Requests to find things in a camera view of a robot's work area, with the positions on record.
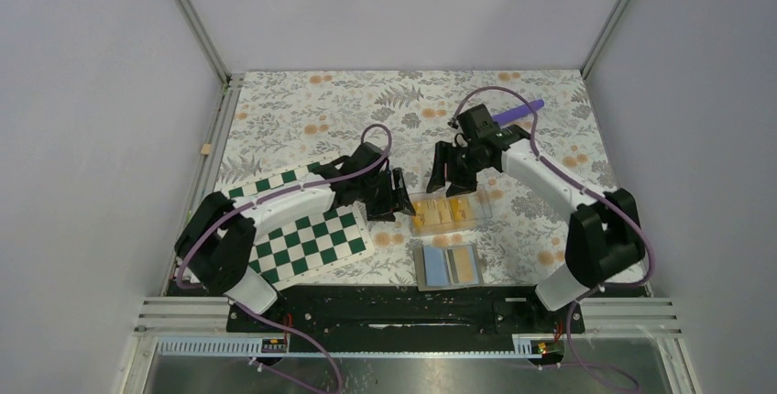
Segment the gold VIP card stack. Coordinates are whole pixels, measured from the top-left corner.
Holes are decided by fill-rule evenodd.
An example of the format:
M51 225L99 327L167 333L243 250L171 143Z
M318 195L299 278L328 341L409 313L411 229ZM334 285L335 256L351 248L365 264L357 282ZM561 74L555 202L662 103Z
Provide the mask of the gold VIP card stack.
M458 198L423 199L413 203L416 215L412 216L413 229L427 230L437 226L451 226L476 218L475 209L468 200Z

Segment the clear acrylic card box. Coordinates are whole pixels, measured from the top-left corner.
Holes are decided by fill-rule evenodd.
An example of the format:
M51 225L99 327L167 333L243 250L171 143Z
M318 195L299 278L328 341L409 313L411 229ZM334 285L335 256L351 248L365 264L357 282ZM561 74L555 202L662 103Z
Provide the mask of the clear acrylic card box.
M447 197L445 192L418 192L410 195L415 215L410 232L416 236L440 235L473 230L493 216L487 190Z

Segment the grey card holder wallet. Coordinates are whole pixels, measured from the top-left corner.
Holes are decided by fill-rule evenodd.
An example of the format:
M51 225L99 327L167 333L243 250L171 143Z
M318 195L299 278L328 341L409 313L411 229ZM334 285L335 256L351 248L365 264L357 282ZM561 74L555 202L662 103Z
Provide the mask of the grey card holder wallet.
M452 281L449 255L450 251L458 246L422 246L413 250L415 277L419 291L458 290L484 285L476 247L474 245L460 246L472 247L476 262L477 283L472 285L459 285Z

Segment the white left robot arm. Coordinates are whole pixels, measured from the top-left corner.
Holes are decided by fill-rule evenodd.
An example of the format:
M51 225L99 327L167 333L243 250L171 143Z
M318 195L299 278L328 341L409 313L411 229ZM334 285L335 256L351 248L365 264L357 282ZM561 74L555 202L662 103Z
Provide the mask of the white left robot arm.
M309 170L285 188L255 198L228 198L221 192L205 197L187 223L175 249L181 260L175 280L183 289L190 271L210 295L223 295L248 312L264 331L281 325L284 307L277 289L249 266L250 249L265 235L317 213L360 202L372 221L392 221L396 213L415 210L401 169L388 164L388 152L363 142L342 156Z

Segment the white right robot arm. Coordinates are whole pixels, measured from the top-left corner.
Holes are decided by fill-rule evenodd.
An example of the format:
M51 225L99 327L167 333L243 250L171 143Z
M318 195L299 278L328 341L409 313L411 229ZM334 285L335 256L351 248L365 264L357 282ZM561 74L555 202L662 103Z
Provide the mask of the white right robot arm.
M646 244L630 192L585 186L544 157L529 131L500 126L482 104L455 121L456 141L434 146L428 192L445 188L449 197L474 192L478 173L493 169L533 190L567 224L564 263L535 286L536 300L525 308L534 330L551 330L561 321L563 307L645 258Z

